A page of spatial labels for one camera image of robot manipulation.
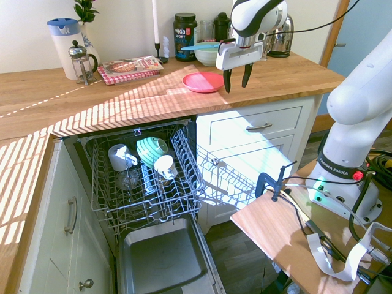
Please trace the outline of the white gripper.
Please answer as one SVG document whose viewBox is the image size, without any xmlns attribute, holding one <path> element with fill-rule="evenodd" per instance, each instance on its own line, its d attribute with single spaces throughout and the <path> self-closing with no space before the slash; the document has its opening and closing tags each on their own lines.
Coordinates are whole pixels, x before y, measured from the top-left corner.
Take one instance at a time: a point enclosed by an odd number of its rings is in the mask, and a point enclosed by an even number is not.
<svg viewBox="0 0 392 294">
<path fill-rule="evenodd" d="M 244 66 L 241 86 L 245 88 L 252 73 L 253 63 L 261 60 L 263 42 L 257 42 L 249 48 L 241 48 L 235 43 L 222 43 L 218 47 L 216 67 L 223 71 L 224 86 L 227 93 L 231 90 L 231 69 Z"/>
</svg>

